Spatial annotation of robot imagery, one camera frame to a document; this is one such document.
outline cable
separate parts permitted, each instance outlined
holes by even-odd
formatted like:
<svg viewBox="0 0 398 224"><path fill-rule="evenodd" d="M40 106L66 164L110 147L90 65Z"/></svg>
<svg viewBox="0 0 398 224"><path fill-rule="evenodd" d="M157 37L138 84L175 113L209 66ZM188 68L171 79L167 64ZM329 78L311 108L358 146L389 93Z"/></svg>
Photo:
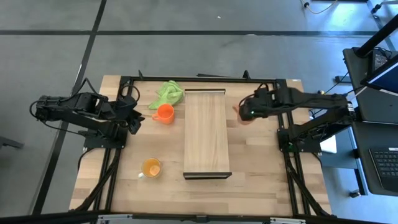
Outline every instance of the cable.
<svg viewBox="0 0 398 224"><path fill-rule="evenodd" d="M362 88L361 90L359 90L357 93L355 93L355 95L349 99L348 101L352 101L354 98L356 98L359 94L361 94L365 89L367 88L367 86L364 86L364 88Z"/></svg>
<svg viewBox="0 0 398 224"><path fill-rule="evenodd" d="M47 127L49 127L49 128L53 128L53 129L57 129L57 130L60 130L60 131L66 131L66 132L68 132L68 133L72 133L72 134L77 134L77 135L80 135L80 136L84 136L84 135L82 135L82 134L80 134L80 133L77 133L77 132L74 132L74 131L68 131L68 130L66 130L66 129L56 128L56 127L50 126L50 125L46 124L46 123L43 122L43 121L42 121L42 123L43 123L44 125L46 125Z"/></svg>
<svg viewBox="0 0 398 224"><path fill-rule="evenodd" d="M310 3L309 2L305 2L304 0L301 0L304 8L307 8L312 14L320 14L325 12L326 10L328 10L329 8L331 8L334 4L336 4L338 2L338 0L334 1L333 3L330 4L330 6L328 6L326 9L320 11L320 12L314 12L312 11L312 9L310 8Z"/></svg>
<svg viewBox="0 0 398 224"><path fill-rule="evenodd" d="M266 83L261 83L261 84L257 87L257 89L260 89L263 85L265 85L265 86L268 88L268 85L267 85Z"/></svg>
<svg viewBox="0 0 398 224"><path fill-rule="evenodd" d="M33 105L35 105L35 104L38 103L38 102L40 102L40 100L36 100L35 102L31 103L30 106L29 106L29 113L30 113L30 115L32 115L32 116L33 116L34 118L36 118L36 119L38 119L38 118L36 117L36 115L33 114L33 112L32 112L32 107L33 107Z"/></svg>
<svg viewBox="0 0 398 224"><path fill-rule="evenodd" d="M385 56L385 58L386 58L387 60L390 60L391 57L392 57L392 52L391 52L390 50L384 49L384 48L382 48L382 47L375 47L373 50L379 50L380 53L381 53L383 56Z"/></svg>
<svg viewBox="0 0 398 224"><path fill-rule="evenodd" d="M313 156L315 156L315 158L317 158L317 159L319 160L319 163L320 163L321 166L322 166L322 161L321 161L321 159L319 159L319 156L317 156L317 155L315 154L315 152L312 152L312 154L313 154Z"/></svg>
<svg viewBox="0 0 398 224"><path fill-rule="evenodd" d="M83 154L79 157L79 161L77 163L77 172L79 172L80 169L80 163L81 163L81 159L85 156L85 154L87 154L88 152L90 152L91 150L93 150L92 148L88 148L85 152L83 152Z"/></svg>
<svg viewBox="0 0 398 224"><path fill-rule="evenodd" d="M241 106L242 106L242 102L245 101L245 100L247 100L250 96L254 96L254 94L250 94L249 96L243 98L243 99L239 102L238 106L241 107Z"/></svg>
<svg viewBox="0 0 398 224"><path fill-rule="evenodd" d="M347 96L347 95L348 95L349 93L351 93L352 91L356 91L356 90L361 89L361 88L364 88L364 86L360 86L360 87L358 87L358 88L352 89L352 90L350 90L350 91L344 93L344 95Z"/></svg>
<svg viewBox="0 0 398 224"><path fill-rule="evenodd" d="M325 131L326 131L326 129L328 128L328 125L329 125L329 123L326 123L326 124L325 124L325 127L324 127L323 130L322 130L321 137L319 138L319 143L321 143L322 138L323 138L323 136L325 135Z"/></svg>
<svg viewBox="0 0 398 224"><path fill-rule="evenodd" d="M97 93L97 92L95 91L95 89L94 89L94 87L91 85L89 79L88 79L88 78L85 78L85 79L83 80L83 82L81 83L79 89L77 89L76 93L72 94L72 96L69 96L68 98L65 98L65 99L61 100L61 102L70 100L70 99L72 99L74 96L76 96L76 95L80 92L80 90L83 88L83 86L85 85L86 82L87 82L88 86L90 87L90 89L92 90L92 92L95 93L97 96L99 96L100 94Z"/></svg>
<svg viewBox="0 0 398 224"><path fill-rule="evenodd" d="M135 86L132 85L132 84L127 84L127 85L123 86L123 87L120 89L119 94L120 94L121 96L123 96L123 90L124 90L124 88L127 87L127 86L131 86L131 87L133 87L133 88L137 91L138 97L137 97L137 99L136 99L136 102L138 102L138 101L139 101L139 98L141 97L141 94L139 93L139 90L137 89L137 87L135 87Z"/></svg>
<svg viewBox="0 0 398 224"><path fill-rule="evenodd" d="M339 85L339 84L341 83L341 81L342 81L347 75L348 75L348 72L343 76L343 78L340 78L340 80L339 80L334 86L332 86L328 91L326 91L324 94L327 94L330 90L332 90L334 87L336 87L337 85ZM312 113L312 117L315 118L315 115L316 115L317 113L321 112L322 110L324 110L324 109L321 109L321 110L319 110L319 111L317 111L317 112L314 112L314 111L310 110L311 113Z"/></svg>

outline mug handle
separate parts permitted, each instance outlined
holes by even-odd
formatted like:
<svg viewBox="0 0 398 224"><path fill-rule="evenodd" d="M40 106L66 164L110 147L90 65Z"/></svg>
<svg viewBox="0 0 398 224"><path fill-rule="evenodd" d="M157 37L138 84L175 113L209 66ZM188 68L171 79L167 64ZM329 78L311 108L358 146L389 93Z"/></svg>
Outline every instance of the mug handle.
<svg viewBox="0 0 398 224"><path fill-rule="evenodd" d="M158 120L160 120L160 117L157 114L153 114L152 119L154 119L155 121L158 121Z"/></svg>

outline keyboard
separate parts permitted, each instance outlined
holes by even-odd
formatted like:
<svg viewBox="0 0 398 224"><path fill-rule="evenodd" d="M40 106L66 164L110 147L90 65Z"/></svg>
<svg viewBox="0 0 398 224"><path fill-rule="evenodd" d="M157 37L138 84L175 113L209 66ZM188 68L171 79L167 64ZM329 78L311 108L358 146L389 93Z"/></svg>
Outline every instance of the keyboard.
<svg viewBox="0 0 398 224"><path fill-rule="evenodd" d="M398 147L373 148L369 152L382 187L398 192Z"/></svg>

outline glass of orange juice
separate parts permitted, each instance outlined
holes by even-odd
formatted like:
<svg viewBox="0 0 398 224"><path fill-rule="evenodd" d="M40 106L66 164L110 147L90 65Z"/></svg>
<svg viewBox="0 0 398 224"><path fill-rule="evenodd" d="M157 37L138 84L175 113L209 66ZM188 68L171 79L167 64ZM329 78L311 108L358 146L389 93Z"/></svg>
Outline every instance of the glass of orange juice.
<svg viewBox="0 0 398 224"><path fill-rule="evenodd" d="M146 159L141 166L141 173L138 174L138 178L142 177L158 177L162 170L160 161L155 158Z"/></svg>

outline wooden box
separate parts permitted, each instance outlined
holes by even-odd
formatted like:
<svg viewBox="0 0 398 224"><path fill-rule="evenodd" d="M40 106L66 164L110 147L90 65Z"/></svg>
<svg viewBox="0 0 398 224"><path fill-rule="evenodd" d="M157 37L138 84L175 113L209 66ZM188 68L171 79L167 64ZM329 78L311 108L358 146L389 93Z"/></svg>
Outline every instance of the wooden box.
<svg viewBox="0 0 398 224"><path fill-rule="evenodd" d="M185 90L185 179L231 175L226 132L225 90Z"/></svg>

